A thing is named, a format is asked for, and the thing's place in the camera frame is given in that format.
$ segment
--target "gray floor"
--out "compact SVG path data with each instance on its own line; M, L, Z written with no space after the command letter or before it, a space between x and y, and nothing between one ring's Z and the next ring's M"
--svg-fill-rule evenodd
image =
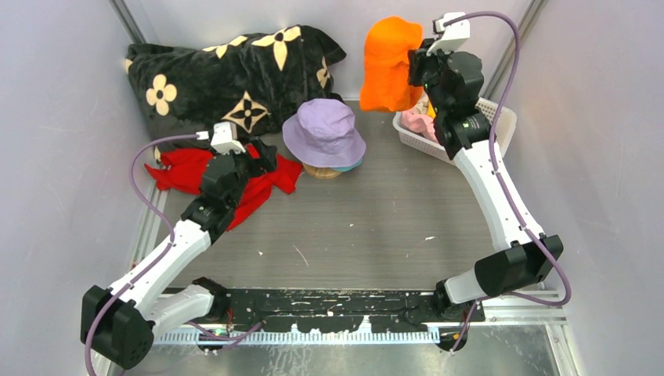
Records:
M202 356L193 346L158 346L127 376L558 375L540 326L472 327L465 348L443 364L435 345L256 346Z
M492 253L489 229L461 173L400 143L392 114L349 105L366 140L364 163L332 180L304 174L290 196L275 188L173 286L210 277L233 287L427 289ZM263 139L292 158L281 135ZM170 192L167 216L176 220L192 198ZM165 236L162 227L159 239Z

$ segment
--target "white plastic basket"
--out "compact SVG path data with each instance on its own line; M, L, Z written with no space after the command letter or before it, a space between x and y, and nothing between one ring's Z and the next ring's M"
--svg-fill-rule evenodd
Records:
M479 110L489 119L493 120L493 115L496 113L496 108L498 105L490 100L480 98L477 106ZM414 147L419 151L425 152L426 154L436 157L441 161L445 161L454 165L445 152L445 148L429 141L424 137L411 132L410 130L403 128L401 126L401 113L397 112L394 120L392 121L397 132L399 132L399 139L402 143L405 143L408 146ZM512 140L512 135L517 126L517 114L514 111L510 110L507 107L503 107L501 115L498 118L498 125L496 126L496 141L498 146L500 146L500 153L505 156L507 148L510 146L510 141Z

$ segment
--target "pink cloth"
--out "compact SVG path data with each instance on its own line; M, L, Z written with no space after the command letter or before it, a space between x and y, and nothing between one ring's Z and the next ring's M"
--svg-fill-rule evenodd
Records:
M413 110L402 111L401 124L409 131L420 133L425 139L438 143L435 138L434 119L431 116L416 114Z

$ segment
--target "orange fleece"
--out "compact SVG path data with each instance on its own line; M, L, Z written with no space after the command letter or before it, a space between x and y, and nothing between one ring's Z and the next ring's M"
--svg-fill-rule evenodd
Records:
M408 85L408 50L422 42L422 26L396 16L378 21L364 43L363 111L396 112L413 108L422 88Z

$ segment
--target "metal floor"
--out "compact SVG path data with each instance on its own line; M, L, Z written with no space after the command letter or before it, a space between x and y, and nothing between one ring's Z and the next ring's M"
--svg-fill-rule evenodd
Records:
M230 287L431 289L493 253L489 228L457 168L400 143L393 114L348 105L366 140L363 164L332 180L304 173L290 196L274 188L174 287L209 277ZM263 139L294 159L281 134ZM177 220L192 198L169 192L167 217ZM162 227L157 239L165 236Z

